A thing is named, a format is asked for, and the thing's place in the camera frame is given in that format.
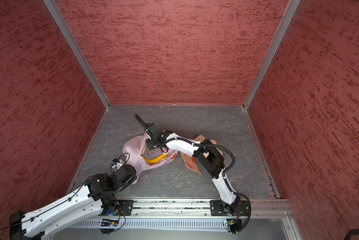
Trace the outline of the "pink plastic bag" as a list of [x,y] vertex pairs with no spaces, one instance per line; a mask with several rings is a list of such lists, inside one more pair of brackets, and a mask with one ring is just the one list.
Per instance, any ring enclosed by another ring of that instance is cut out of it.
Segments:
[[[167,150],[166,152],[162,151],[161,149],[149,150],[145,143],[146,139],[148,139],[147,134],[134,137],[126,142],[122,148],[123,153],[129,154],[127,164],[132,165],[136,170],[137,179],[132,183],[133,185],[137,183],[137,180],[143,171],[156,169],[158,167],[169,164],[173,162],[174,158],[178,154],[178,151],[175,150]],[[158,154],[165,154],[167,157],[155,165],[150,166],[142,158],[142,155],[157,156]]]

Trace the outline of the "pink scalloped bowl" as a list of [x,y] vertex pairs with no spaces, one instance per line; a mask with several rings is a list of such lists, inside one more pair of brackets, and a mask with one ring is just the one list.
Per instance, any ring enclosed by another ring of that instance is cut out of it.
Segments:
[[218,179],[225,168],[222,152],[216,147],[199,147],[190,154],[181,153],[187,168],[206,176]]

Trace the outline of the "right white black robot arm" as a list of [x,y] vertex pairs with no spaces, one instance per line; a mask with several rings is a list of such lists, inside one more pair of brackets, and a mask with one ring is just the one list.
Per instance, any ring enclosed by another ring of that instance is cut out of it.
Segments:
[[150,150],[175,150],[193,158],[200,173],[211,179],[220,195],[222,209],[228,216],[240,214],[241,198],[228,180],[227,171],[235,164],[235,157],[228,149],[212,144],[180,137],[172,131],[162,131],[155,124],[140,123],[148,135],[146,144]]

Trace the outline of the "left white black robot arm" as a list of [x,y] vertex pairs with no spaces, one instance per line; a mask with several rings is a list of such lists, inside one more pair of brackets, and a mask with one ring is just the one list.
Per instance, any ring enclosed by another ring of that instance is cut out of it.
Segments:
[[119,210],[115,194],[136,180],[132,165],[114,173],[96,174],[70,194],[35,211],[13,213],[9,218],[11,240],[46,240],[82,220],[112,215]]

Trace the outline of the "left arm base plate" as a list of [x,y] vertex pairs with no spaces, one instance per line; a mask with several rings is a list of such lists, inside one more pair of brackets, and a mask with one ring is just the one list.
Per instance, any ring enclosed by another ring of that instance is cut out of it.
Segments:
[[130,216],[133,209],[133,200],[117,200],[110,205],[108,216]]

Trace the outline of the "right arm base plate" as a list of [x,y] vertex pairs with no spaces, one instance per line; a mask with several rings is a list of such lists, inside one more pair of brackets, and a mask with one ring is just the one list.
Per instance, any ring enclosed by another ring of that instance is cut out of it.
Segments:
[[231,205],[224,203],[221,200],[210,201],[210,209],[212,216],[232,216],[238,215],[247,217],[249,215],[249,205],[247,201],[236,200]]

